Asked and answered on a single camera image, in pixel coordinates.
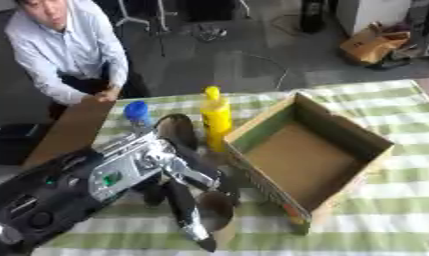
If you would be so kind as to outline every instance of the man's hand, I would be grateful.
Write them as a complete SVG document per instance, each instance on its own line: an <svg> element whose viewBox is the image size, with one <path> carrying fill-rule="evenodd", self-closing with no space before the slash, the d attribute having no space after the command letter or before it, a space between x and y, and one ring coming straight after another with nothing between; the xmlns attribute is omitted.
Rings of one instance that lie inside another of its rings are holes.
<svg viewBox="0 0 429 256"><path fill-rule="evenodd" d="M112 102L118 99L120 92L121 88L117 86L109 86L107 90L97 93L95 97L99 102Z"/></svg>

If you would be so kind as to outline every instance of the light blue shirt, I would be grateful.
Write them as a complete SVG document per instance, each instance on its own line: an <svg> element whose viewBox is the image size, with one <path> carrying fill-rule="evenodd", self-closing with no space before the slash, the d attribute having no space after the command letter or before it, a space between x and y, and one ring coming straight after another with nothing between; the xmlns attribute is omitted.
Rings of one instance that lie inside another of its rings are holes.
<svg viewBox="0 0 429 256"><path fill-rule="evenodd" d="M67 0L63 33L46 28L18 10L6 27L16 61L35 86L56 102L73 105L86 95L64 84L60 74L81 79L99 78L109 64L110 83L122 87L127 80L127 58L108 17L92 0Z"/></svg>

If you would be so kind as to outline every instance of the open cardboard box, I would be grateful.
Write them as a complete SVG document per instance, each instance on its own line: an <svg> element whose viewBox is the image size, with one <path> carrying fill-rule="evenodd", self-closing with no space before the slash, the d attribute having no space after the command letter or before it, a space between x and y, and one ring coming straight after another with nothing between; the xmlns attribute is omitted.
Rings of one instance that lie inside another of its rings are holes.
<svg viewBox="0 0 429 256"><path fill-rule="evenodd" d="M225 145L229 162L282 206L302 235L394 146L301 93L227 135Z"/></svg>

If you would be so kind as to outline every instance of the green striped tablecloth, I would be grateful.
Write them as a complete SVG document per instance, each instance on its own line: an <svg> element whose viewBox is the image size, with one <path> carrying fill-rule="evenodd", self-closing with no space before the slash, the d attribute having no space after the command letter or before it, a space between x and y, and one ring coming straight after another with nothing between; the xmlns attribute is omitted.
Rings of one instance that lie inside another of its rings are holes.
<svg viewBox="0 0 429 256"><path fill-rule="evenodd" d="M238 233L215 255L429 255L429 99L413 81L334 85L305 90L328 108L398 145L380 174L347 194L326 223L307 237L291 235L285 214L246 183ZM285 93L231 94L236 125ZM186 113L199 125L201 96L147 99L153 118ZM128 129L119 101L100 130L100 143ZM145 208L130 193L34 252L35 256L207 255L176 228L167 204Z"/></svg>

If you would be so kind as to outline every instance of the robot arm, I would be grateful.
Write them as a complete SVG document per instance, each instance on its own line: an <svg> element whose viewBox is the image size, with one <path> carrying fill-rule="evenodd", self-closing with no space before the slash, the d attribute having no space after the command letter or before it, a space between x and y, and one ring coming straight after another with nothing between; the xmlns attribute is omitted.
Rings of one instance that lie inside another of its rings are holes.
<svg viewBox="0 0 429 256"><path fill-rule="evenodd" d="M163 185L150 183L162 175ZM219 190L238 203L238 190L225 174L154 131L63 155L0 185L0 255L31 251L143 185L161 186L183 232L214 251L215 240L201 224L189 184Z"/></svg>

